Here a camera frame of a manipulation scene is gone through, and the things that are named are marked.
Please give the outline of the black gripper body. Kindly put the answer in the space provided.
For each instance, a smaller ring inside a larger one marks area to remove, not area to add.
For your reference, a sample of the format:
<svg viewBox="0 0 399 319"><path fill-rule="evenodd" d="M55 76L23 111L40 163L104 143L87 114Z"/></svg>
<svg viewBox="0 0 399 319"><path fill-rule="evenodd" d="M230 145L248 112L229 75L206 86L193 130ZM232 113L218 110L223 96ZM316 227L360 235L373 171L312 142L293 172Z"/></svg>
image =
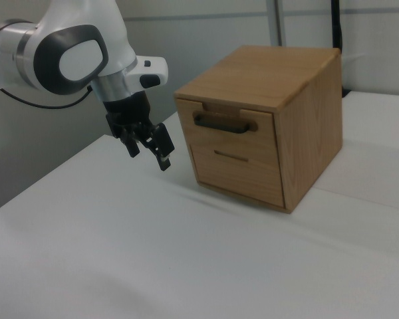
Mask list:
<svg viewBox="0 0 399 319"><path fill-rule="evenodd" d="M103 102L106 108L106 119L112 135L119 138L122 129L131 124L141 123L151 126L150 103L145 92L137 92L123 100Z"/></svg>

